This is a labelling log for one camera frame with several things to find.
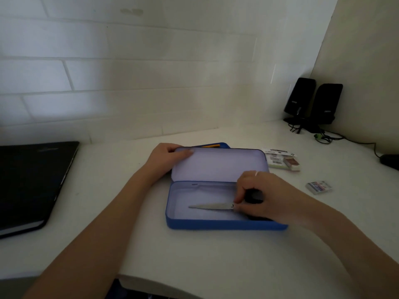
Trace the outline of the person's left hand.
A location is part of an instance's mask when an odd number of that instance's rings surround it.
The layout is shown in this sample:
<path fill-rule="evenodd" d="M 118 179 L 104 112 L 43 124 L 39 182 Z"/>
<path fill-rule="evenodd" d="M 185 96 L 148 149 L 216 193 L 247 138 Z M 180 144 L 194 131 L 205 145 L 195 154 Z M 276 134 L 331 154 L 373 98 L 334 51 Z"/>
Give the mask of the person's left hand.
<path fill-rule="evenodd" d="M 150 184 L 154 184 L 173 169 L 180 161 L 173 161 L 173 152 L 181 148 L 173 143 L 160 143 L 151 152 L 147 162 L 138 170 L 138 174 Z"/>

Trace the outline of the person's right hand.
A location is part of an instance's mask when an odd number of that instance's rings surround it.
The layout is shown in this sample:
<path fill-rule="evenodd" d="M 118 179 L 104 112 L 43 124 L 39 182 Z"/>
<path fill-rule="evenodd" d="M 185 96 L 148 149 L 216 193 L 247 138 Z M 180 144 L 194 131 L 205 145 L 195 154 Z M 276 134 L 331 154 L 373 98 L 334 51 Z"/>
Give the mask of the person's right hand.
<path fill-rule="evenodd" d="M 260 190 L 263 195 L 261 216 L 281 224 L 299 224 L 309 196 L 273 173 L 245 171 L 237 180 L 234 204 L 245 204 L 248 189 Z"/>

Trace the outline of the black-handled scissors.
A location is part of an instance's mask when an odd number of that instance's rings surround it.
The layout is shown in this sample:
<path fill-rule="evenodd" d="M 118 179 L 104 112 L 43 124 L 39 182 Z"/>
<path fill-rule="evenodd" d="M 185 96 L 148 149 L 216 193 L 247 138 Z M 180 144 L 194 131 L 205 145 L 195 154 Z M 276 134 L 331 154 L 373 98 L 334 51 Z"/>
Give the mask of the black-handled scissors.
<path fill-rule="evenodd" d="M 263 203 L 263 195 L 260 190 L 257 189 L 248 189 L 245 191 L 244 201 L 245 204 L 258 205 Z M 199 204 L 199 205 L 191 205 L 188 206 L 192 209 L 202 209 L 202 210 L 217 210 L 217 211 L 226 211 L 233 210 L 234 203 L 211 203 L 211 204 Z M 272 221 L 266 217 L 260 216 L 252 216 L 246 215 L 249 220 L 252 221 Z"/>

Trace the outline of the blue tin pencil case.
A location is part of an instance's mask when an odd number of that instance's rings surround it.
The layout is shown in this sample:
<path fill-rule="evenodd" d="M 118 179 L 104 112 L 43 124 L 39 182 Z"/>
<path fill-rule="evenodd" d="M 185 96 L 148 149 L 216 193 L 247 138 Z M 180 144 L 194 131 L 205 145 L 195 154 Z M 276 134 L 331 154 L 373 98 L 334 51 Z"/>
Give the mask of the blue tin pencil case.
<path fill-rule="evenodd" d="M 171 171 L 172 183 L 166 206 L 167 226 L 174 230 L 286 230 L 275 221 L 252 221 L 233 210 L 192 209 L 188 206 L 233 203 L 236 182 L 245 171 L 269 172 L 259 149 L 193 149 L 189 158 Z"/>

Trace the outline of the person's left forearm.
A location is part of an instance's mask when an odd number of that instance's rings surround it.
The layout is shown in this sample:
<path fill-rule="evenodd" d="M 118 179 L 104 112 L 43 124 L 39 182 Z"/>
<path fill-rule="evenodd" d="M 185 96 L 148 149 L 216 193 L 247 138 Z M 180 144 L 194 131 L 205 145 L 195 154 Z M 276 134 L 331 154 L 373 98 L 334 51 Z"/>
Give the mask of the person's left forearm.
<path fill-rule="evenodd" d="M 22 299 L 104 299 L 123 262 L 144 198 L 168 171 L 148 164 L 140 168 Z"/>

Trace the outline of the person's right forearm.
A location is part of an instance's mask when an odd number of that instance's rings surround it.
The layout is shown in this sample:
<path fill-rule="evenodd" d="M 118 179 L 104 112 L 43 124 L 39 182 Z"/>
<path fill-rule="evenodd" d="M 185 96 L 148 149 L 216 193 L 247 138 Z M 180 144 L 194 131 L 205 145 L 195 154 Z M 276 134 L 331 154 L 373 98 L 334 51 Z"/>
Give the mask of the person's right forearm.
<path fill-rule="evenodd" d="M 315 233 L 338 257 L 368 299 L 399 299 L 399 263 L 336 209 L 300 192 L 298 222 Z"/>

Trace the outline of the blue tin tray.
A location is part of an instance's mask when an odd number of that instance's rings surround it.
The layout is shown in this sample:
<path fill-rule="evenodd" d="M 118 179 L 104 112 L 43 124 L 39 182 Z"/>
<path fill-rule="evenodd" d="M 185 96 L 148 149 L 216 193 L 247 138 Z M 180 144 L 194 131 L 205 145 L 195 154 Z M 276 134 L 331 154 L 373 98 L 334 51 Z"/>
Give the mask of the blue tin tray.
<path fill-rule="evenodd" d="M 218 142 L 218 143 L 211 143 L 211 144 L 204 144 L 204 145 L 213 145 L 213 144 L 220 144 L 221 147 L 220 149 L 230 149 L 230 146 L 227 145 L 227 143 L 225 142 Z M 184 147 L 200 147 L 202 145 L 196 145 L 196 146 L 184 146 Z"/>

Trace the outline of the carded eraser pack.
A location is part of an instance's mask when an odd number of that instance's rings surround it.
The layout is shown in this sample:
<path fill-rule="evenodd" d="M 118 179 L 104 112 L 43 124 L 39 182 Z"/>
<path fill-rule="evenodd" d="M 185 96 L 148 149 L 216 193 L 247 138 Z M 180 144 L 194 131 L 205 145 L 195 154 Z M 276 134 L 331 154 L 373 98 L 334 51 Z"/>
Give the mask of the carded eraser pack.
<path fill-rule="evenodd" d="M 285 150 L 261 148 L 265 154 L 267 164 L 272 169 L 283 169 L 294 172 L 301 171 L 297 155 Z"/>

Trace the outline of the small wrapped eraser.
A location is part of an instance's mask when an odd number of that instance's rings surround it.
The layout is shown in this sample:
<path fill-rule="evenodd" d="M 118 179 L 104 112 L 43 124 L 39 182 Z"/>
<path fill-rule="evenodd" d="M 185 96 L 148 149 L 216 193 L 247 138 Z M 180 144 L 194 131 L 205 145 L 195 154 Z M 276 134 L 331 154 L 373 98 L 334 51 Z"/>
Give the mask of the small wrapped eraser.
<path fill-rule="evenodd" d="M 305 185 L 312 194 L 319 195 L 332 191 L 332 187 L 326 181 L 314 181 Z"/>

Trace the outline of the black speaker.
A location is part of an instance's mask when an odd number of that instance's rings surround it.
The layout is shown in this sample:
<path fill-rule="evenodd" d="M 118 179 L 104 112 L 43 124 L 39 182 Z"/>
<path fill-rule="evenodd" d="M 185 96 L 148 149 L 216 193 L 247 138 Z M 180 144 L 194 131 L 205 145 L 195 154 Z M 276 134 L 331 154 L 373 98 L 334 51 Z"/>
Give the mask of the black speaker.
<path fill-rule="evenodd" d="M 317 125 L 332 124 L 342 90 L 342 84 L 320 85 L 313 100 L 310 121 Z"/>
<path fill-rule="evenodd" d="M 298 78 L 284 108 L 286 114 L 303 117 L 316 90 L 316 80 Z"/>

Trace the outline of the black computer mouse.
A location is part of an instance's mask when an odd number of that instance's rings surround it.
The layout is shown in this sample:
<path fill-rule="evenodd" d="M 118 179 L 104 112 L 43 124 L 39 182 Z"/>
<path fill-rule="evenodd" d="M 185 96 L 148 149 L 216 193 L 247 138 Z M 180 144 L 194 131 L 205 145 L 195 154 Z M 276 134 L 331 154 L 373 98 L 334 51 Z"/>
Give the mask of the black computer mouse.
<path fill-rule="evenodd" d="M 384 154 L 379 157 L 381 164 L 399 171 L 399 154 Z"/>

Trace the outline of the blue fabric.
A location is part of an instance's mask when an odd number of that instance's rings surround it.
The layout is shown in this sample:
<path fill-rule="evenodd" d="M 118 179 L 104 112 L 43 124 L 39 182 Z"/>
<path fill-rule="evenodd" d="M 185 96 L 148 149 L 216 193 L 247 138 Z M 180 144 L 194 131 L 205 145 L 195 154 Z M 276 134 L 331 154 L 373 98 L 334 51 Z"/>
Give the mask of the blue fabric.
<path fill-rule="evenodd" d="M 119 279 L 114 279 L 105 299 L 126 299 L 127 290 L 122 287 Z"/>

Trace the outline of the black laptop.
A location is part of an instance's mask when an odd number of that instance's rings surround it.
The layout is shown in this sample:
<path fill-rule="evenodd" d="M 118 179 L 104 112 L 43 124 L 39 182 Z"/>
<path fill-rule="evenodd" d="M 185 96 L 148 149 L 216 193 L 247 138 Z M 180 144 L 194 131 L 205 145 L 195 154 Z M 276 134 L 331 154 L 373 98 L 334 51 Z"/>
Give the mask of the black laptop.
<path fill-rule="evenodd" d="M 79 144 L 0 146 L 0 239 L 47 224 Z"/>

